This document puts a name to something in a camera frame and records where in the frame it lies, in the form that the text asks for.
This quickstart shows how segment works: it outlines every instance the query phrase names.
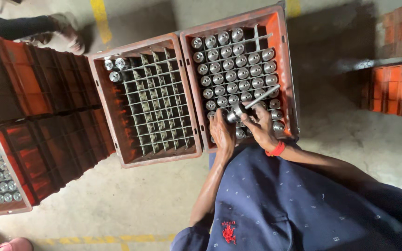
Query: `concrete floor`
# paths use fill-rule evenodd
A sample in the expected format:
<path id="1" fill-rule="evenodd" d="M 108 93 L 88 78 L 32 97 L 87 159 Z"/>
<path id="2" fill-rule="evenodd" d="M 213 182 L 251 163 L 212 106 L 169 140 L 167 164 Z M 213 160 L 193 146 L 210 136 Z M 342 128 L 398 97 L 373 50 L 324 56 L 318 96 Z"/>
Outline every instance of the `concrete floor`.
<path id="1" fill-rule="evenodd" d="M 85 37 L 92 38 L 88 52 L 94 53 L 274 1 L 105 0 L 106 22 L 100 3 L 25 0 L 19 6 L 5 5 L 1 16 L 73 12 Z M 402 188 L 402 117 L 358 109 L 364 71 L 347 72 L 342 67 L 376 58 L 383 40 L 376 17 L 400 6 L 402 1 L 394 0 L 289 0 L 287 10 L 300 97 L 298 144 Z M 187 226 L 207 172 L 206 154 L 131 169 L 121 169 L 112 155 L 32 212 L 1 216 L 0 232 L 33 240 L 36 250 L 168 250 L 174 234 Z"/>

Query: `navy blue shirt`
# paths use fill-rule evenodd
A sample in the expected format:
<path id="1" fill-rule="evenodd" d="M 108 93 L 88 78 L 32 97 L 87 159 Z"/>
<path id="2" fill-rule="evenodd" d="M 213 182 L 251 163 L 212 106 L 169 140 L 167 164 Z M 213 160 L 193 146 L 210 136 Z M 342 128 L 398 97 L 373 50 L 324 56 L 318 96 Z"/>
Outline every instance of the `navy blue shirt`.
<path id="1" fill-rule="evenodd" d="M 249 146 L 226 167 L 211 233 L 188 227 L 171 250 L 402 250 L 402 190 L 372 183 L 356 193 Z"/>

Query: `metal part with hole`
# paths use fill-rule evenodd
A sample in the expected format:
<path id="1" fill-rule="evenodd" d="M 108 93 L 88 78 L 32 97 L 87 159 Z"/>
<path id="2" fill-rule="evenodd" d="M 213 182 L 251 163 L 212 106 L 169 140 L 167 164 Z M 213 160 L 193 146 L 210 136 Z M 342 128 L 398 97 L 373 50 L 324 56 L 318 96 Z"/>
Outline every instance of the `metal part with hole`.
<path id="1" fill-rule="evenodd" d="M 236 83 L 230 83 L 226 87 L 228 93 L 236 93 L 238 90 L 238 86 Z"/>
<path id="2" fill-rule="evenodd" d="M 212 91 L 212 89 L 205 89 L 202 95 L 204 96 L 204 98 L 210 99 L 214 96 L 214 91 Z"/>
<path id="3" fill-rule="evenodd" d="M 202 54 L 199 51 L 195 52 L 195 54 L 193 54 L 193 61 L 195 61 L 196 63 L 203 62 L 204 61 L 204 54 Z"/>

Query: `metal rod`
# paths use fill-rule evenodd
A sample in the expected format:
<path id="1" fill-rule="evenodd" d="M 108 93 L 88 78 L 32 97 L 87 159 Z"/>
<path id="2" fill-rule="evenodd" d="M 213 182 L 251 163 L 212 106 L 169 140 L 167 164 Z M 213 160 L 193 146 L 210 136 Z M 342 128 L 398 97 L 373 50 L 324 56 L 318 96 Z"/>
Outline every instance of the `metal rod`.
<path id="1" fill-rule="evenodd" d="M 252 101 L 251 103 L 247 104 L 244 108 L 249 109 L 252 106 L 254 106 L 255 104 L 257 104 L 258 102 L 260 102 L 261 100 L 263 100 L 265 97 L 269 96 L 269 94 L 275 92 L 278 88 L 280 88 L 279 84 L 274 85 L 273 87 L 271 87 L 269 90 L 267 90 L 265 93 L 263 93 L 260 97 L 256 98 L 254 101 Z"/>

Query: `metal cylindrical part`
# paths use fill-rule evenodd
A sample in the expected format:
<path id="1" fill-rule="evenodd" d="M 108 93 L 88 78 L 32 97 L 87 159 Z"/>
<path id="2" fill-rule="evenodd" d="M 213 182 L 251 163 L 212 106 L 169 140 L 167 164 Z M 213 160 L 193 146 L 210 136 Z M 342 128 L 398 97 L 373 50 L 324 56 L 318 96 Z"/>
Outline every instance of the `metal cylindrical part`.
<path id="1" fill-rule="evenodd" d="M 201 78 L 201 85 L 202 86 L 209 86 L 210 85 L 210 77 L 209 76 L 204 76 Z"/>
<path id="2" fill-rule="evenodd" d="M 249 70 L 246 68 L 241 68 L 238 70 L 237 76 L 239 79 L 245 79 L 249 76 Z"/>
<path id="3" fill-rule="evenodd" d="M 254 97 L 255 97 L 255 98 L 258 98 L 258 97 L 260 97 L 261 95 L 263 95 L 264 93 L 265 93 L 265 91 L 264 91 L 263 89 L 255 90 L 255 92 L 254 92 Z"/>
<path id="4" fill-rule="evenodd" d="M 225 107 L 225 106 L 227 106 L 227 98 L 221 97 L 217 100 L 217 103 L 220 107 Z"/>
<path id="5" fill-rule="evenodd" d="M 271 111 L 272 120 L 275 120 L 275 121 L 281 120 L 282 117 L 283 117 L 282 111 L 280 111 L 280 110 L 272 110 Z"/>
<path id="6" fill-rule="evenodd" d="M 263 71 L 268 74 L 276 70 L 276 63 L 274 61 L 269 61 L 263 65 Z"/>
<path id="7" fill-rule="evenodd" d="M 229 33 L 225 30 L 218 32 L 218 42 L 221 45 L 227 44 L 229 42 Z"/>
<path id="8" fill-rule="evenodd" d="M 207 65 L 205 65 L 205 64 L 203 64 L 203 63 L 200 64 L 200 65 L 198 65 L 198 73 L 199 73 L 199 74 L 205 75 L 208 70 L 209 70 L 209 69 L 207 68 Z"/>
<path id="9" fill-rule="evenodd" d="M 245 102 L 245 101 L 249 101 L 252 99 L 252 94 L 248 93 L 248 92 L 243 92 L 241 94 L 241 101 Z"/>
<path id="10" fill-rule="evenodd" d="M 247 80 L 240 81 L 238 84 L 238 88 L 240 88 L 241 91 L 247 91 L 251 87 L 251 84 Z"/>
<path id="11" fill-rule="evenodd" d="M 202 92 L 202 95 L 204 96 L 204 98 L 209 99 L 214 96 L 214 91 L 212 91 L 212 89 L 207 88 Z"/>
<path id="12" fill-rule="evenodd" d="M 261 88 L 261 87 L 263 87 L 263 84 L 264 84 L 264 82 L 263 82 L 262 78 L 254 78 L 252 80 L 252 87 L 253 88 Z"/>
<path id="13" fill-rule="evenodd" d="M 221 56 L 225 59 L 232 55 L 232 49 L 229 45 L 221 48 Z"/>
<path id="14" fill-rule="evenodd" d="M 111 80 L 112 82 L 121 82 L 122 76 L 118 72 L 113 71 L 109 74 L 109 80 Z"/>
<path id="15" fill-rule="evenodd" d="M 237 95 L 231 95 L 229 97 L 229 104 L 231 104 L 231 105 L 236 105 L 236 104 L 238 104 L 239 101 L 240 101 L 240 99 L 238 98 Z"/>
<path id="16" fill-rule="evenodd" d="M 276 132 L 283 131 L 285 129 L 285 125 L 283 125 L 282 122 L 274 121 L 274 123 L 272 124 L 272 129 Z"/>
<path id="17" fill-rule="evenodd" d="M 204 54 L 202 54 L 201 52 L 197 51 L 193 54 L 193 61 L 195 61 L 195 63 L 201 63 L 204 61 Z"/>
<path id="18" fill-rule="evenodd" d="M 249 64 L 256 64 L 260 61 L 260 55 L 256 52 L 251 53 L 248 58 Z"/>
<path id="19" fill-rule="evenodd" d="M 107 59 L 105 60 L 105 69 L 107 69 L 108 71 L 111 71 L 114 67 L 114 63 L 112 60 Z"/>
<path id="20" fill-rule="evenodd" d="M 218 62 L 214 62 L 210 65 L 210 72 L 218 73 L 221 70 L 221 66 Z"/>
<path id="21" fill-rule="evenodd" d="M 236 136 L 237 139 L 243 139 L 244 137 L 246 137 L 246 134 L 242 129 L 237 128 Z"/>
<path id="22" fill-rule="evenodd" d="M 233 67 L 234 67 L 234 61 L 232 59 L 224 60 L 223 62 L 224 70 L 229 71 L 232 70 Z"/>
<path id="23" fill-rule="evenodd" d="M 261 66 L 260 65 L 254 65 L 251 67 L 251 76 L 255 77 L 261 74 Z"/>
<path id="24" fill-rule="evenodd" d="M 232 49 L 235 55 L 241 55 L 244 52 L 244 45 L 242 43 L 234 45 L 234 48 Z"/>
<path id="25" fill-rule="evenodd" d="M 230 83 L 226 87 L 228 93 L 236 93 L 238 90 L 238 86 L 236 83 Z"/>
<path id="26" fill-rule="evenodd" d="M 193 38 L 191 44 L 192 44 L 192 47 L 195 49 L 201 48 L 201 46 L 202 46 L 201 38 L 199 38 L 199 37 Z"/>
<path id="27" fill-rule="evenodd" d="M 269 102 L 269 108 L 271 108 L 271 109 L 279 109 L 280 108 L 280 100 L 272 99 Z"/>
<path id="28" fill-rule="evenodd" d="M 245 55 L 239 55 L 236 59 L 235 59 L 235 64 L 237 65 L 237 67 L 243 67 L 246 65 L 246 62 L 248 61 L 248 59 L 246 58 Z"/>
<path id="29" fill-rule="evenodd" d="M 266 76 L 265 80 L 266 80 L 267 86 L 272 86 L 272 85 L 277 84 L 277 82 L 279 81 L 279 78 L 275 74 L 271 74 L 271 75 Z"/>
<path id="30" fill-rule="evenodd" d="M 209 111 L 213 111 L 213 110 L 215 110 L 215 108 L 217 107 L 217 104 L 215 104 L 215 101 L 209 100 L 209 101 L 207 101 L 207 103 L 205 104 L 205 107 L 206 107 Z"/>
<path id="31" fill-rule="evenodd" d="M 272 48 L 267 48 L 261 53 L 261 58 L 263 61 L 269 61 L 274 57 L 274 50 Z"/>
<path id="32" fill-rule="evenodd" d="M 214 83 L 215 84 L 221 84 L 224 82 L 224 77 L 221 74 L 215 74 L 214 75 Z"/>
<path id="33" fill-rule="evenodd" d="M 232 29 L 232 41 L 238 42 L 243 39 L 244 32 L 241 28 L 233 28 Z"/>
<path id="34" fill-rule="evenodd" d="M 205 38 L 204 43 L 207 48 L 212 49 L 217 46 L 217 39 L 215 36 L 210 35 Z"/>
<path id="35" fill-rule="evenodd" d="M 211 49 L 207 52 L 207 58 L 210 61 L 215 61 L 218 59 L 218 50 L 217 49 Z"/>
<path id="36" fill-rule="evenodd" d="M 235 79 L 237 79 L 237 74 L 235 73 L 235 71 L 228 71 L 226 72 L 226 80 L 228 82 L 232 82 Z"/>
<path id="37" fill-rule="evenodd" d="M 226 92 L 226 89 L 222 85 L 215 87 L 215 94 L 217 96 L 222 96 L 222 95 L 224 95 L 225 92 Z"/>

